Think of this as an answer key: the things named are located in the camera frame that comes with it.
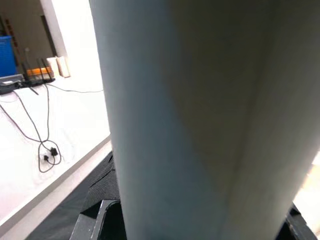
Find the power cord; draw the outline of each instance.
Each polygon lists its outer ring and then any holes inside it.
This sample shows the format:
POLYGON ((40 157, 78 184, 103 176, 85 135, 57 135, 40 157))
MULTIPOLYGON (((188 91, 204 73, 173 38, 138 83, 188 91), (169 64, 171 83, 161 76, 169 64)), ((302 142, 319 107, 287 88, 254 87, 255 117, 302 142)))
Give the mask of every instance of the power cord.
POLYGON ((0 104, 0 108, 2 109, 2 111, 4 112, 4 114, 13 122, 13 124, 18 128, 18 130, 21 132, 21 134, 33 141, 33 142, 37 142, 39 143, 38 145, 38 151, 37 151, 37 155, 38 155, 38 170, 39 172, 41 173, 46 173, 48 171, 50 171, 55 165, 58 165, 61 163, 61 160, 62 160, 62 156, 61 156, 61 152, 60 152, 60 149, 59 149, 59 146, 52 140, 49 140, 49 137, 50 137, 50 128, 49 128, 49 120, 50 120, 50 97, 49 97, 49 89, 48 87, 44 84, 45 88, 46 88, 46 92, 47 92, 47 121, 46 121, 46 126, 47 126, 47 137, 45 140, 42 140, 41 139, 41 136, 40 136, 40 133, 36 127, 36 124, 35 122, 32 120, 29 112, 27 111, 26 109, 26 106, 25 104, 23 103, 22 99, 20 98, 20 96, 15 92, 14 94, 17 96, 17 98, 19 99, 25 113, 27 114, 27 116, 29 117, 35 131, 36 131, 36 134, 38 136, 38 140, 37 139, 34 139, 32 137, 29 137, 27 136, 23 131, 22 129, 19 127, 19 125, 17 124, 17 122, 8 114, 8 112, 4 109, 4 107, 0 104), (54 144, 55 147, 51 147, 51 148, 48 148, 45 143, 52 143, 54 144), (49 161, 49 156, 47 155, 44 155, 44 160, 49 163, 51 165, 51 167, 49 167, 47 170, 42 170, 41 169, 41 158, 40 158, 40 150, 41 150, 41 146, 43 146, 47 151, 50 152, 50 155, 53 157, 53 163, 49 161), (56 156, 59 155, 59 161, 56 163, 56 156))
POLYGON ((100 92, 103 91, 103 89, 102 89, 102 90, 99 90, 99 91, 66 90, 66 89, 62 89, 62 88, 60 88, 60 87, 57 87, 57 86, 55 86, 55 85, 51 85, 51 84, 49 84, 49 83, 47 83, 46 85, 48 85, 48 86, 50 86, 50 87, 54 87, 54 88, 59 89, 59 90, 64 91, 64 92, 75 92, 75 93, 79 93, 79 94, 94 94, 94 93, 100 93, 100 92))

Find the blue container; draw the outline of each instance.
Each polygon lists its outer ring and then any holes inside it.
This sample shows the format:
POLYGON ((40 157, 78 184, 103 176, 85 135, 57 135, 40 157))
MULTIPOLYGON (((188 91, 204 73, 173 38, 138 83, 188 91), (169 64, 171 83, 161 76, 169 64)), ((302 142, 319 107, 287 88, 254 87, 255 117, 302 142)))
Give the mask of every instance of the blue container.
POLYGON ((17 73, 11 36, 0 36, 0 77, 17 73))

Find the blue bin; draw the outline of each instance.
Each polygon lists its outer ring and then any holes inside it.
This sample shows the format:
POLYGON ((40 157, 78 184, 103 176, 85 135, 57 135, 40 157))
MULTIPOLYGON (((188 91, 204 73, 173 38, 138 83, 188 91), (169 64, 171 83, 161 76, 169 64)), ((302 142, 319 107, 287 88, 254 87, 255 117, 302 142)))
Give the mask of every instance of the blue bin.
POLYGON ((0 77, 17 73, 11 36, 0 36, 0 77))

